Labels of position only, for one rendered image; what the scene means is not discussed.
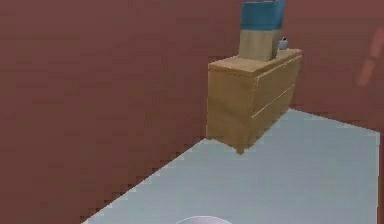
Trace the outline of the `wooden chest of drawers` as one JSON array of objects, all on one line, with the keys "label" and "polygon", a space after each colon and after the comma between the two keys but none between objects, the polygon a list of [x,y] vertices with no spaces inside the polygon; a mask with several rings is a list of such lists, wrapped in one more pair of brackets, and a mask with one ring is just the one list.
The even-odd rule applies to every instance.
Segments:
[{"label": "wooden chest of drawers", "polygon": [[242,154],[290,107],[303,51],[268,62],[233,56],[208,65],[206,137]]}]

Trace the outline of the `blue and tan box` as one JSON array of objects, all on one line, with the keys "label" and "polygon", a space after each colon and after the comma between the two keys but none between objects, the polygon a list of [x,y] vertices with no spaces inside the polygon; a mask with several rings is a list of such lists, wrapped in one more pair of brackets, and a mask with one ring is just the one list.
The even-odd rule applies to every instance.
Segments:
[{"label": "blue and tan box", "polygon": [[240,58],[266,62],[276,57],[285,3],[285,0],[259,0],[242,4]]}]

